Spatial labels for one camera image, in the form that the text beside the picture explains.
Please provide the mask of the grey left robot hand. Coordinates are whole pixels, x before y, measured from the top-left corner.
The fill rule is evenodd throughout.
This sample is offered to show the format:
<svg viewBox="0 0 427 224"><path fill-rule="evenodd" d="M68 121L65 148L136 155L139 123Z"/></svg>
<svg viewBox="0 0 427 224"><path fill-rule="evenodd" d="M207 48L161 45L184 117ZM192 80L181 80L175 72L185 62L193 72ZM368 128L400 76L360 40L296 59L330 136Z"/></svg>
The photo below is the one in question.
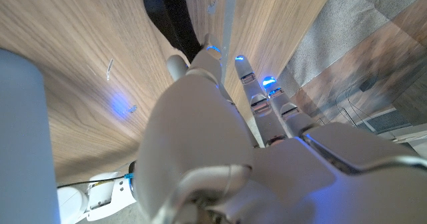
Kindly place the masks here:
<svg viewBox="0 0 427 224"><path fill-rule="evenodd" d="M343 123L321 125L248 60L236 69L261 140L221 86L221 51L207 35L190 66L168 61L135 166L151 223L425 223L426 160Z"/></svg>

